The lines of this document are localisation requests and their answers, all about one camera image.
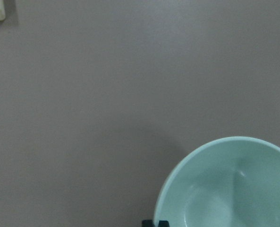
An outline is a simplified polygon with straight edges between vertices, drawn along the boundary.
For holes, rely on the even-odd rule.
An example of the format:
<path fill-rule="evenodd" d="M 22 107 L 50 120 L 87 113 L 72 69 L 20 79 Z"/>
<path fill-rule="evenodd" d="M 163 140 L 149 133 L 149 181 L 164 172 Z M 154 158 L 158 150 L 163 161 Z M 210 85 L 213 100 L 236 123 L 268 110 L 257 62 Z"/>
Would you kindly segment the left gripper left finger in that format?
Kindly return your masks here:
<path fill-rule="evenodd" d="M 153 220 L 152 219 L 142 220 L 141 227 L 153 227 Z"/>

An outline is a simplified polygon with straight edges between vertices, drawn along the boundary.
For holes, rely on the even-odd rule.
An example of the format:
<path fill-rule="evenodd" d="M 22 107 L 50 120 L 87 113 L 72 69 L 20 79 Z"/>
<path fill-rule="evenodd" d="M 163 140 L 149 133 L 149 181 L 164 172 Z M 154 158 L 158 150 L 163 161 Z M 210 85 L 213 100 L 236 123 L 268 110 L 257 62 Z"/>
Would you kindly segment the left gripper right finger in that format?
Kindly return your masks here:
<path fill-rule="evenodd" d="M 160 220 L 158 223 L 158 227 L 170 227 L 170 224 L 167 220 Z"/>

